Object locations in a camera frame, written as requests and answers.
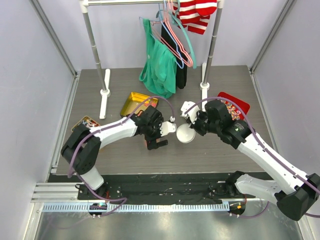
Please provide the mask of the white jar lid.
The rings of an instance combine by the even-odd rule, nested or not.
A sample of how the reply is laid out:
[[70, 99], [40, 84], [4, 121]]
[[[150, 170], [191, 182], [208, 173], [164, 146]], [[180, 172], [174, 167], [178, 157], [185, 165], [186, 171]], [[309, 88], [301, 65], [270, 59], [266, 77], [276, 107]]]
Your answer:
[[183, 144], [192, 142], [195, 136], [196, 131], [190, 128], [190, 125], [188, 123], [180, 125], [176, 130], [176, 137]]

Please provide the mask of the gold tin star candies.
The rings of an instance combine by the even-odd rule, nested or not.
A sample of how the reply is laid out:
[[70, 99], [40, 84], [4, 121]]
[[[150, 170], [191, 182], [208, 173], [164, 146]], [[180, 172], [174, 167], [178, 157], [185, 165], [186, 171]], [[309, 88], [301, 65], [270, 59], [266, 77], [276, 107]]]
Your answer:
[[[138, 92], [131, 92], [120, 111], [120, 116], [125, 117], [129, 115], [140, 103], [142, 103], [147, 98], [149, 98], [148, 95], [138, 93]], [[158, 106], [158, 103], [159, 103], [159, 100], [157, 98], [152, 98], [150, 100], [147, 100], [134, 113], [138, 114], [140, 111], [146, 110], [148, 106], [152, 106], [156, 108]]]

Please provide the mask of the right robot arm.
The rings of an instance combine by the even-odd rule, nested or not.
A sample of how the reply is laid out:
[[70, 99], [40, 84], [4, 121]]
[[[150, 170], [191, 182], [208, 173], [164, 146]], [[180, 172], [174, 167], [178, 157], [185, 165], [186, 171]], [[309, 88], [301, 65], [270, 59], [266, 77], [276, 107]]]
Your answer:
[[251, 195], [273, 203], [288, 218], [299, 221], [320, 197], [320, 176], [307, 174], [271, 148], [249, 120], [233, 120], [222, 97], [208, 97], [204, 110], [192, 103], [185, 110], [189, 126], [199, 135], [216, 134], [220, 140], [252, 159], [271, 178], [255, 178], [235, 171], [225, 181], [226, 193], [233, 198]]

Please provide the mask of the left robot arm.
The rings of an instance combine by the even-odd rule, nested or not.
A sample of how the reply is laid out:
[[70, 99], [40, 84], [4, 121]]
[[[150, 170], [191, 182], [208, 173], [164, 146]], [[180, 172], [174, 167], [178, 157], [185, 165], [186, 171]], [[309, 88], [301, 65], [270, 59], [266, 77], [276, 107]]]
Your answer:
[[140, 110], [137, 114], [98, 126], [78, 125], [64, 143], [60, 154], [72, 165], [72, 169], [88, 184], [87, 189], [93, 198], [100, 200], [107, 196], [107, 184], [95, 164], [100, 149], [124, 138], [143, 135], [148, 150], [168, 145], [164, 136], [162, 113], [153, 106]]

